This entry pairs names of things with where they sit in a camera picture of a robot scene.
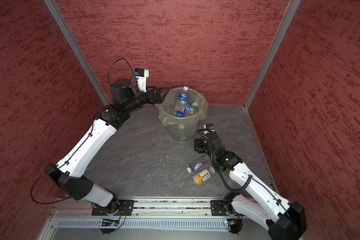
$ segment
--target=black cable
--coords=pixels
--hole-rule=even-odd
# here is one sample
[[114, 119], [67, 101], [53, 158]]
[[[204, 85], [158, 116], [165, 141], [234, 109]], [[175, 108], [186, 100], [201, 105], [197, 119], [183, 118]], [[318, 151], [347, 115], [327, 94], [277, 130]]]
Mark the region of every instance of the black cable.
[[241, 215], [241, 224], [240, 224], [239, 232], [241, 231], [242, 228], [243, 228], [243, 215]]
[[[276, 200], [276, 202], [279, 202], [274, 195], [264, 186], [262, 185], [258, 180], [253, 179], [255, 182], [257, 182], [258, 184], [260, 184], [262, 187], [264, 187], [265, 190], [267, 190], [267, 192], [273, 197], [274, 200]], [[279, 202], [279, 204], [281, 205], [281, 207], [284, 209], [285, 213], [288, 215], [289, 220], [292, 222], [291, 216], [289, 215], [289, 213], [287, 212], [287, 210], [285, 209], [285, 207], [281, 204], [281, 202]]]
[[34, 188], [34, 186], [36, 185], [36, 183], [37, 183], [40, 179], [42, 179], [43, 177], [51, 174], [52, 172], [60, 169], [62, 166], [64, 166], [64, 165], [66, 165], [66, 164], [69, 163], [69, 160], [71, 160], [72, 156], [73, 156], [73, 155], [79, 150], [79, 148], [87, 141], [87, 139], [92, 136], [93, 127], [94, 127], [94, 121], [92, 122], [91, 132], [88, 134], [87, 138], [86, 138], [86, 139], [84, 140], [84, 142], [82, 142], [82, 143], [80, 144], [80, 146], [73, 152], [73, 154], [68, 158], [68, 160], [63, 163], [63, 165], [61, 165], [60, 167], [58, 167], [58, 168], [56, 168], [56, 169], [53, 169], [52, 171], [50, 171], [50, 172], [42, 175], [41, 177], [39, 177], [39, 178], [33, 183], [32, 187], [31, 187], [31, 199], [32, 199], [35, 203], [38, 203], [38, 204], [54, 204], [54, 203], [61, 202], [61, 201], [64, 201], [64, 200], [66, 200], [66, 199], [70, 199], [70, 198], [71, 198], [71, 197], [66, 197], [65, 199], [60, 199], [60, 200], [54, 201], [54, 202], [39, 202], [39, 201], [37, 201], [37, 200], [33, 197], [33, 188]]
[[132, 67], [131, 67], [131, 65], [129, 64], [129, 62], [128, 62], [125, 58], [119, 58], [118, 60], [114, 61], [114, 62], [110, 65], [110, 67], [109, 67], [109, 70], [108, 70], [108, 77], [107, 77], [109, 85], [110, 85], [110, 81], [109, 81], [109, 73], [110, 73], [110, 69], [112, 68], [112, 66], [113, 66], [115, 63], [117, 63], [117, 62], [118, 62], [118, 61], [120, 61], [120, 60], [125, 60], [125, 61], [127, 62], [127, 64], [128, 64], [128, 66], [129, 66], [129, 68], [130, 68], [130, 69], [131, 69], [131, 71], [132, 71], [132, 75], [135, 77], [136, 84], [137, 84], [137, 78], [136, 78], [135, 74], [133, 73]]
[[202, 132], [202, 131], [213, 132], [211, 129], [207, 129], [207, 128], [197, 129], [196, 131], [197, 131], [197, 132]]
[[124, 212], [124, 214], [125, 214], [125, 216], [124, 216], [124, 221], [123, 221], [123, 223], [120, 224], [120, 226], [119, 226], [118, 228], [116, 228], [115, 231], [116, 231], [117, 229], [119, 229], [119, 228], [124, 224], [125, 219], [127, 218], [127, 214], [126, 214], [125, 212]]
[[239, 220], [240, 216], [241, 216], [241, 214], [239, 214], [239, 215], [237, 216], [237, 218], [235, 219], [235, 222], [236, 222], [237, 220]]
[[208, 138], [205, 134], [199, 132], [198, 130], [196, 131], [196, 133], [199, 134], [199, 135], [201, 135], [201, 136], [203, 136], [203, 137], [205, 137], [206, 140], [207, 140], [207, 141], [209, 142], [209, 144], [211, 145], [211, 147], [210, 147], [210, 159], [211, 159], [211, 164], [212, 164], [212, 167], [215, 169], [215, 172], [217, 172], [217, 174], [220, 176], [220, 178], [221, 178], [221, 180], [223, 181], [223, 184], [225, 185], [225, 187], [226, 187], [228, 190], [230, 190], [231, 192], [234, 192], [234, 193], [240, 193], [241, 191], [245, 190], [245, 189], [248, 187], [248, 185], [250, 184], [250, 182], [251, 182], [252, 175], [249, 175], [249, 177], [248, 177], [247, 181], [245, 182], [245, 184], [244, 184], [242, 187], [240, 187], [239, 189], [233, 189], [233, 188], [231, 188], [231, 187], [228, 185], [228, 183], [225, 181], [223, 174], [222, 174], [222, 173], [220, 172], [220, 170], [216, 167], [215, 161], [213, 160], [212, 142], [209, 140], [209, 138]]

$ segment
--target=ventilation grille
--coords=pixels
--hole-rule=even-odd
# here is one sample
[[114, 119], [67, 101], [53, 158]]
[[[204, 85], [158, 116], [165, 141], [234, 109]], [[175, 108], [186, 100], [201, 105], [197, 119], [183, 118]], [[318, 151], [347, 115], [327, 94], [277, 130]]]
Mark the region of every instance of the ventilation grille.
[[[60, 218], [57, 228], [100, 228], [102, 218]], [[205, 218], [127, 218], [121, 228], [152, 228], [172, 230], [215, 230], [226, 231], [224, 226], [226, 219], [205, 219]]]
[[57, 228], [99, 228], [102, 218], [60, 218]]

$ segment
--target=red textured wall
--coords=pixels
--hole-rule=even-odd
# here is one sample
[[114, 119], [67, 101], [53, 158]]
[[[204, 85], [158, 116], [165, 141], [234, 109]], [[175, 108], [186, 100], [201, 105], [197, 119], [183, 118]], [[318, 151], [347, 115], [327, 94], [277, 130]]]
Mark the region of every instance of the red textured wall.
[[304, 239], [360, 239], [360, 1], [303, 0], [249, 111]]
[[[110, 99], [117, 58], [148, 85], [186, 85], [212, 104], [243, 104], [289, 0], [56, 0]], [[129, 77], [120, 62], [114, 79]]]
[[[52, 206], [33, 203], [31, 185], [101, 107], [43, 1], [0, 1], [0, 239], [37, 237]], [[57, 193], [49, 179], [36, 188], [39, 201]]]

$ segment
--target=metal mounting plate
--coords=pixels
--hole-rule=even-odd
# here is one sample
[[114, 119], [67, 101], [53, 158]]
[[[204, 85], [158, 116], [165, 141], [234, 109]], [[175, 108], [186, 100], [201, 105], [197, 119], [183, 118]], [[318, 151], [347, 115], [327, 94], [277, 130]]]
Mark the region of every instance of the metal mounting plate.
[[[133, 210], [133, 204], [134, 200], [120, 200], [119, 203], [121, 206], [121, 209], [123, 210], [123, 216], [127, 215], [130, 216]], [[103, 207], [97, 207], [92, 209], [92, 216], [109, 216], [105, 214], [105, 209]]]
[[212, 216], [228, 216], [223, 207], [223, 200], [211, 200]]

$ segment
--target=gray floor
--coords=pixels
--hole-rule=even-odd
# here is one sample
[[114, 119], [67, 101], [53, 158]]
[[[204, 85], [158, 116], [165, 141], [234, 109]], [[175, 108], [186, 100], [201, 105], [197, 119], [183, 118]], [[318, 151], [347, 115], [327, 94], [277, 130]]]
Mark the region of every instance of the gray floor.
[[[124, 197], [222, 197], [228, 193], [218, 175], [193, 186], [187, 165], [200, 156], [193, 140], [178, 142], [166, 132], [154, 106], [132, 113], [124, 125], [98, 151], [85, 176]], [[266, 182], [262, 160], [254, 146], [240, 106], [209, 106], [205, 120], [213, 123], [226, 150], [243, 159]], [[231, 187], [238, 188], [226, 177]]]

